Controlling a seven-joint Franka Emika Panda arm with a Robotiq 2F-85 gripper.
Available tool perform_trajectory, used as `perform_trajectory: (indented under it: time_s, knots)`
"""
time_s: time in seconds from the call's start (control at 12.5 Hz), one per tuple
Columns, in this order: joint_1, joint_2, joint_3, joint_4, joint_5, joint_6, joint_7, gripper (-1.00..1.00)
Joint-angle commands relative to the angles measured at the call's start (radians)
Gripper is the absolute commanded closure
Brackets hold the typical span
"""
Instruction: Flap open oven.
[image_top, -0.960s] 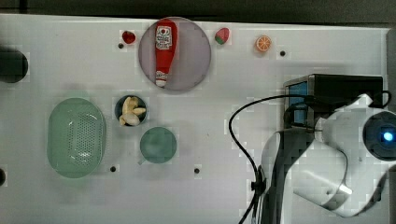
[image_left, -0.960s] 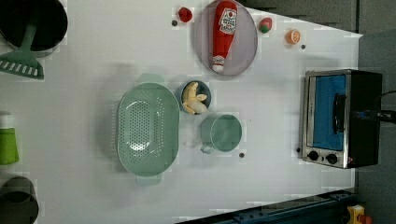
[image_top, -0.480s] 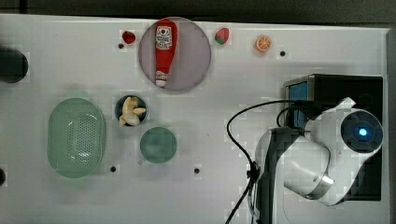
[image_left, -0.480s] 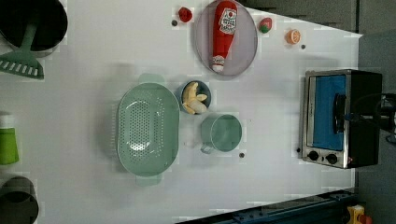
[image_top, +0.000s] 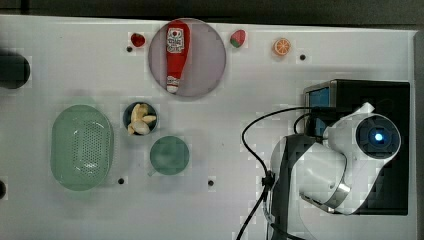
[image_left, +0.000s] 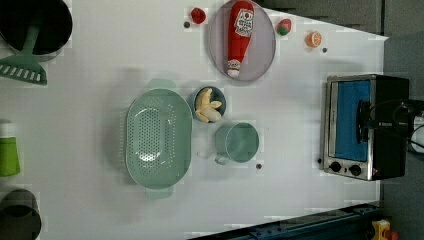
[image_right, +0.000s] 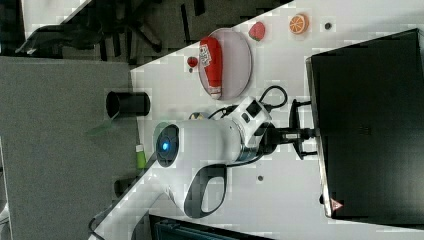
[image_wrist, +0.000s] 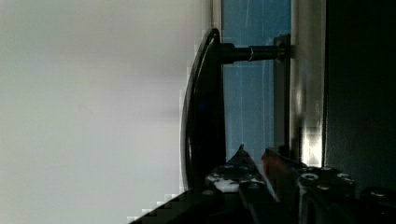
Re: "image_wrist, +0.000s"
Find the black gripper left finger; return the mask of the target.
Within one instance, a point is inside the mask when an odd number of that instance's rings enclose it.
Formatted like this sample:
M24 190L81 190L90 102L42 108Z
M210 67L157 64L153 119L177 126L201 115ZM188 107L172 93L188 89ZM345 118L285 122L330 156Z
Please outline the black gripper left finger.
M224 164L214 168L205 177L205 184L221 192L237 192L243 183L263 184L262 174L255 162L241 145Z

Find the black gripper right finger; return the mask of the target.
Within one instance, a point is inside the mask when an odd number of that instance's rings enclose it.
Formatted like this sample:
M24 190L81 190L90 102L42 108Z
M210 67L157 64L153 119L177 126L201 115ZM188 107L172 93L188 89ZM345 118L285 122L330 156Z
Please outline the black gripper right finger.
M355 181L332 167L312 167L286 158L268 148L262 155L264 176L282 203L293 203L300 197L332 204L354 199Z

